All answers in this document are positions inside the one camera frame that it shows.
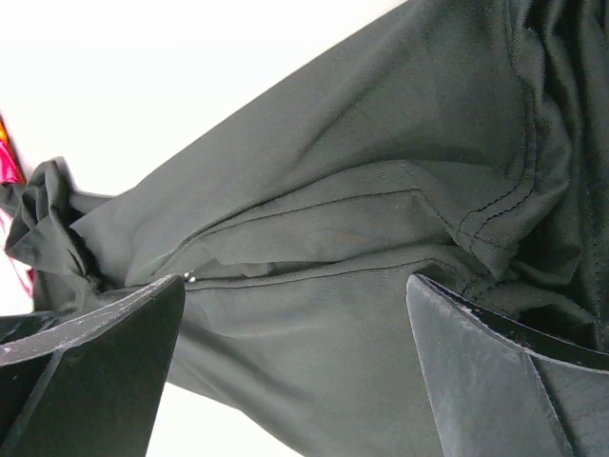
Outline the black printed t shirt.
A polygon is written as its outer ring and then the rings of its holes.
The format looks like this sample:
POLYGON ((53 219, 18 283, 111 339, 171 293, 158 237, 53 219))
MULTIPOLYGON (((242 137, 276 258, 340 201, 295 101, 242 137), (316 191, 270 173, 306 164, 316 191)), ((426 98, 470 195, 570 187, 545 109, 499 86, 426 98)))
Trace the black printed t shirt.
POLYGON ((422 275, 608 355, 608 5, 408 1, 116 197, 5 184, 41 310, 180 276, 169 381, 303 456, 446 456, 422 275))

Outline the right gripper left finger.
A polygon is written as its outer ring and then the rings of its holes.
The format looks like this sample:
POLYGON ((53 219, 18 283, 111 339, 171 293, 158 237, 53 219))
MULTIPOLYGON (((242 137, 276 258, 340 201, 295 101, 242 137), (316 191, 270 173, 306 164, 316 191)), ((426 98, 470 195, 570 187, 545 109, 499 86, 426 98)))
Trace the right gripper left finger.
POLYGON ((2 317, 2 455, 146 455, 184 306, 166 276, 97 309, 2 317))

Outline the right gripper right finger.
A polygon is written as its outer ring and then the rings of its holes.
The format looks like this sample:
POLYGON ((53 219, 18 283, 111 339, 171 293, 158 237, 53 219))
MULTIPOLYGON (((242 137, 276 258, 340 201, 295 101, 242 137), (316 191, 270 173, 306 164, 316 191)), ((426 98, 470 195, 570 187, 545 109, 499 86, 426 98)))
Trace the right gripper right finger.
POLYGON ((608 355, 412 275, 406 304, 446 456, 605 456, 608 355))

